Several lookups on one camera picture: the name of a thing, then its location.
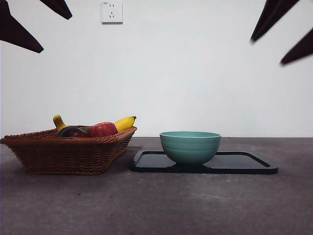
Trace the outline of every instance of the ceramic bowl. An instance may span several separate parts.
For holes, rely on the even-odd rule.
[[[169,159],[178,165],[197,166],[215,156],[221,135],[198,131],[171,131],[160,133],[160,139]]]

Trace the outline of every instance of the woven basket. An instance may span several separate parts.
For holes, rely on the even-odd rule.
[[[56,137],[56,129],[5,136],[29,174],[98,175],[126,152],[136,127],[107,137]]]

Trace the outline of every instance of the banana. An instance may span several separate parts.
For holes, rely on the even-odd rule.
[[[62,130],[64,127],[67,127],[64,122],[62,121],[62,118],[59,114],[57,114],[56,116],[53,117],[53,122],[54,122],[54,125],[56,126],[57,128],[57,131],[60,131]]]
[[[131,128],[135,122],[135,119],[135,116],[128,116],[116,121],[114,124],[117,130],[121,132],[127,130],[128,128]]]

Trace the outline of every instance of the electrical outlet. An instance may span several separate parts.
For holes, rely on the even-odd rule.
[[[107,0],[101,3],[101,22],[123,23],[123,0]]]

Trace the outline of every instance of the black tray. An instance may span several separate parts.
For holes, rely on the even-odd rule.
[[[209,173],[209,174],[275,174],[278,167],[247,152],[217,152],[202,166],[179,166],[163,151],[141,150],[130,167],[136,172]]]

